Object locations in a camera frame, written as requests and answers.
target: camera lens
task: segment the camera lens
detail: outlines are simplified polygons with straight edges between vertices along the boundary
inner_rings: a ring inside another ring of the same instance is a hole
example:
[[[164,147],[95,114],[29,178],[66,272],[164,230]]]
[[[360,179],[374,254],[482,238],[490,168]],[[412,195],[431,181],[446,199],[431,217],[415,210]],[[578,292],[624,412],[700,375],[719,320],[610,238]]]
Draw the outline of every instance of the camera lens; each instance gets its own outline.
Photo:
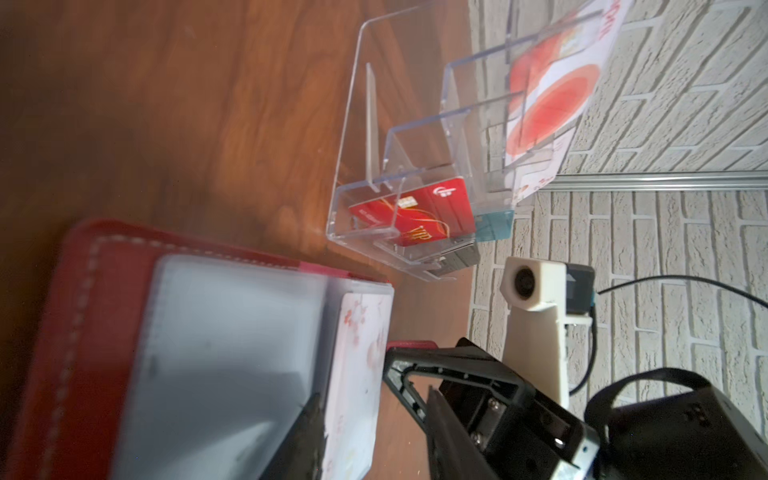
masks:
[[[536,288],[536,277],[528,267],[523,267],[518,270],[518,274],[515,275],[515,290],[523,300],[531,298],[533,291]]]

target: wooden table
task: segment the wooden table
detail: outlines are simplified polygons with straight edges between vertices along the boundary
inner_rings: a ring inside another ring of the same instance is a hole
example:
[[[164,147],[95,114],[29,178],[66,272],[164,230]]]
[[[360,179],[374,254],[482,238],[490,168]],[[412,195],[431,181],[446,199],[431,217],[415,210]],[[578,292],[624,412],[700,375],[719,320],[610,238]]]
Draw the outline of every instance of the wooden table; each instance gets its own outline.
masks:
[[[451,346],[466,334],[471,271],[423,283],[325,238],[357,31],[382,9],[355,0],[0,5],[0,451],[57,245],[83,217],[384,275],[397,292],[390,339]],[[424,435],[382,392],[369,477],[428,474]]]

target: wallet stitching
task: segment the wallet stitching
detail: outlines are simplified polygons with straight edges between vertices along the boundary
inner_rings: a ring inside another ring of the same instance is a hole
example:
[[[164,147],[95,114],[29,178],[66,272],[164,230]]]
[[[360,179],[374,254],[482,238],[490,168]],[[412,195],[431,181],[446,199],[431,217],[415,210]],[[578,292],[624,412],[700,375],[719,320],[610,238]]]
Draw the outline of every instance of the wallet stitching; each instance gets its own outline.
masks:
[[[69,379],[74,374],[74,355],[77,351],[80,330],[85,320],[85,309],[88,308],[88,301],[90,299],[91,288],[95,283],[94,272],[98,268],[98,254],[101,251],[101,246],[108,242],[127,242],[136,245],[147,245],[151,248],[160,248],[165,250],[176,250],[180,253],[191,253],[193,255],[215,257],[224,260],[233,260],[236,262],[250,263],[253,265],[267,266],[269,268],[279,268],[282,270],[298,270],[295,266],[285,266],[276,263],[262,262],[260,260],[248,260],[242,257],[233,257],[231,255],[223,255],[222,253],[216,253],[212,250],[201,250],[197,248],[189,248],[184,246],[178,246],[173,243],[160,242],[158,240],[148,240],[142,237],[128,237],[125,235],[110,235],[97,237],[91,244],[91,248],[88,252],[88,261],[86,263],[86,270],[88,275],[80,285],[80,293],[78,299],[75,302],[74,316],[72,317],[71,327],[69,329],[69,336],[67,338],[68,346],[64,354],[64,365],[61,367],[61,372],[58,376],[58,384],[56,386],[56,402],[54,404],[53,412],[51,414],[51,427],[48,429],[48,434],[45,436],[45,450],[43,451],[42,463],[38,472],[38,478],[40,480],[46,480],[51,474],[51,463],[53,462],[53,455],[56,453],[56,442],[59,436],[59,425],[64,418],[65,408],[64,403],[68,396]]]

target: white brick wall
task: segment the white brick wall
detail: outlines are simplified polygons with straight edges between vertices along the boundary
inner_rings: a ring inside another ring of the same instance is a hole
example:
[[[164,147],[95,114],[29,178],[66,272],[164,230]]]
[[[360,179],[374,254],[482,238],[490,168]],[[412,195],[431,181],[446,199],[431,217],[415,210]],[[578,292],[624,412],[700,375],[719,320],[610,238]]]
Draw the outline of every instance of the white brick wall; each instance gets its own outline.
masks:
[[[515,1],[517,36],[582,3]],[[470,2],[475,50],[503,42],[508,5]],[[561,172],[768,170],[766,37],[763,0],[635,0]],[[503,86],[504,65],[485,73]]]
[[[689,273],[768,298],[766,192],[547,193],[515,217],[513,237],[481,243],[475,268],[470,339],[501,356],[508,308],[498,292],[509,255],[585,263],[596,288],[640,276]],[[598,359],[587,395],[658,366],[705,375],[768,434],[768,311],[702,283],[642,283],[598,297]],[[584,374],[588,328],[568,333],[568,375]],[[680,390],[667,386],[667,393]],[[658,382],[622,392],[622,402],[664,394]]]

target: red card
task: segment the red card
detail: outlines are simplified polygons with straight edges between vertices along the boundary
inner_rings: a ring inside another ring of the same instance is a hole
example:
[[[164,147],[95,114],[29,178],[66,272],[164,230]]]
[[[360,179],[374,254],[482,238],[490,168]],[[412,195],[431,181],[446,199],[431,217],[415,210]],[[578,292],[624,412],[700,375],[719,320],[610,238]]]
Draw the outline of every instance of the red card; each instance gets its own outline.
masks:
[[[373,226],[389,225],[395,210],[395,228],[402,235],[394,242],[401,247],[475,231],[475,217],[461,177],[405,192],[399,200],[396,195],[390,195],[349,208],[353,215]]]

